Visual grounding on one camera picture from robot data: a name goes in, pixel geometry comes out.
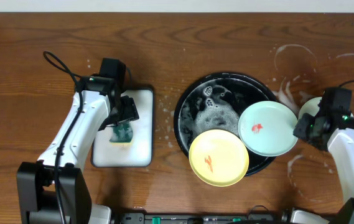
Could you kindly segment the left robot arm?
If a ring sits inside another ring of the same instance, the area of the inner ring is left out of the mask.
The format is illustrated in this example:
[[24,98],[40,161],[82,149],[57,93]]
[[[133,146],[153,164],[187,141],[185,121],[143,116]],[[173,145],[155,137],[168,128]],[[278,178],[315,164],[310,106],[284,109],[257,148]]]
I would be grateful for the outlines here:
[[36,162],[22,162],[17,191],[23,223],[110,223],[111,209],[95,205],[83,168],[98,131],[137,120],[134,100],[123,96],[126,66],[104,58],[100,71],[81,77],[59,58],[52,65],[75,84],[67,118]]

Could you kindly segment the light green plate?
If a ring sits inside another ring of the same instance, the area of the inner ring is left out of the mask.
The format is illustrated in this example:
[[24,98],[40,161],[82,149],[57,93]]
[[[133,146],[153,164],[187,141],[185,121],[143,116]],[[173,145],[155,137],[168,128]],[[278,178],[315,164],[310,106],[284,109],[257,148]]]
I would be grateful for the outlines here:
[[242,142],[253,153],[276,157],[290,151],[297,142],[293,130],[295,114],[275,101],[260,101],[247,107],[238,121]]
[[298,119],[301,119],[301,117],[305,114],[308,113],[311,116],[315,116],[319,112],[319,103],[321,101],[321,97],[316,97],[313,98],[302,106],[302,108],[299,111]]

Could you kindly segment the green yellow sponge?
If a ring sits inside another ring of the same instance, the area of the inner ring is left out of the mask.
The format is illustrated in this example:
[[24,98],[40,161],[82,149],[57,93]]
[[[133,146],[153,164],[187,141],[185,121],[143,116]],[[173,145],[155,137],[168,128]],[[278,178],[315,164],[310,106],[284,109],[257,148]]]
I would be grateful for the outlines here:
[[133,129],[130,123],[121,123],[117,126],[111,127],[111,136],[109,141],[111,143],[130,143],[133,139]]

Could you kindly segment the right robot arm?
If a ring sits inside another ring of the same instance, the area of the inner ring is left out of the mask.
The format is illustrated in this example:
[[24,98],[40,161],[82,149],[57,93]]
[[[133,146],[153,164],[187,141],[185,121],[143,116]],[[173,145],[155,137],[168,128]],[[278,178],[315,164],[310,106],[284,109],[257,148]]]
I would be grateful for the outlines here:
[[352,91],[332,87],[324,91],[316,115],[304,113],[293,135],[334,159],[344,205],[329,223],[354,223],[354,117]]

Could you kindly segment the light green plate top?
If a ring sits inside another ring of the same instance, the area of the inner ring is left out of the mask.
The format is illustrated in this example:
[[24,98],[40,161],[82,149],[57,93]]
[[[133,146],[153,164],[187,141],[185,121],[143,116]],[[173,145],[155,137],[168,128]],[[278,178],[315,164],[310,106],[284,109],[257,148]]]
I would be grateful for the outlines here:
[[319,112],[319,103],[321,101],[321,97],[316,97],[313,98],[302,106],[302,108],[299,111],[298,119],[301,119],[301,117],[305,114],[308,113],[311,116],[315,116]]

